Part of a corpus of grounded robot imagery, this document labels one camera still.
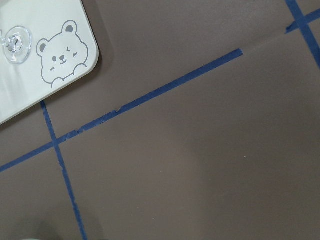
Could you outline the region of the clear wine glass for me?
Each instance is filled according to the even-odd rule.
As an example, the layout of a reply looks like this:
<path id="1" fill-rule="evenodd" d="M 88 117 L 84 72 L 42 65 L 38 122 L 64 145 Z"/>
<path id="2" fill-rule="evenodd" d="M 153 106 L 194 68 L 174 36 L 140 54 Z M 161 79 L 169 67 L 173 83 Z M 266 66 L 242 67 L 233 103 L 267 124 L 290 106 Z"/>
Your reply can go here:
<path id="1" fill-rule="evenodd" d="M 5 35 L 0 30 L 0 45 L 7 61 L 14 65 L 24 63 L 32 49 L 32 34 L 24 26 L 12 27 Z"/>

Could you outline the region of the white bear tray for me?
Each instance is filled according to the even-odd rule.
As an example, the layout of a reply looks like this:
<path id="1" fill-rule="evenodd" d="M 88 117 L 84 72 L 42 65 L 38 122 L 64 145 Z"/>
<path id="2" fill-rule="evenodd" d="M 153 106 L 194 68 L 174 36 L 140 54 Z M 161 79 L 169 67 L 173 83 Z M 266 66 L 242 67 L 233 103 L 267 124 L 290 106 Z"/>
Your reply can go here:
<path id="1" fill-rule="evenodd" d="M 5 123 L 90 73 L 98 45 L 80 0 L 3 0 L 0 28 L 5 36 L 16 26 L 31 34 L 28 58 L 8 61 L 0 51 L 0 121 Z"/>

